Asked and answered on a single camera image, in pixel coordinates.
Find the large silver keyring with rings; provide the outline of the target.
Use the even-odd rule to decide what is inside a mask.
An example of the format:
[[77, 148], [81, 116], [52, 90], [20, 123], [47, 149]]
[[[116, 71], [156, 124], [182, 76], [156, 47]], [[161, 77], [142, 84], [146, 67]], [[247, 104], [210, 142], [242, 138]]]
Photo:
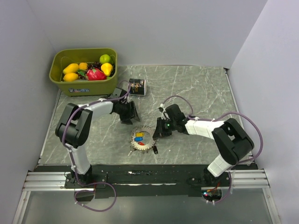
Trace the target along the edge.
[[154, 129], [150, 126], [136, 126], [130, 134], [130, 156], [134, 151], [145, 153], [154, 149], [156, 140], [153, 139]]

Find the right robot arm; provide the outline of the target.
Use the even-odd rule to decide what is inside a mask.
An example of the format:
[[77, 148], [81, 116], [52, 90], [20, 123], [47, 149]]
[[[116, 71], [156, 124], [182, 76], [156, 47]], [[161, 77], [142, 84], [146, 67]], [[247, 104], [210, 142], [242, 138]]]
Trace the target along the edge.
[[173, 131], [198, 135], [215, 141], [219, 155], [203, 171], [207, 185], [216, 185], [229, 168], [237, 165], [253, 148], [254, 142], [234, 118], [225, 121], [202, 120], [186, 117], [177, 104], [159, 107], [161, 116], [152, 138], [169, 137]]

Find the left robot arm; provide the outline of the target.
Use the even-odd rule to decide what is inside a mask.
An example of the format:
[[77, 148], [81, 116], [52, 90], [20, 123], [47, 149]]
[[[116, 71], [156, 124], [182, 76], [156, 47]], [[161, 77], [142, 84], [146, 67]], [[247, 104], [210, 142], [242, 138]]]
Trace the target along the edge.
[[106, 114], [118, 114], [122, 124], [140, 121], [134, 101], [128, 99], [129, 90], [116, 87], [112, 94], [91, 103], [67, 104], [56, 126], [55, 135], [67, 149], [71, 159], [71, 177], [81, 187], [93, 182], [92, 166], [87, 158], [85, 143], [93, 119]]

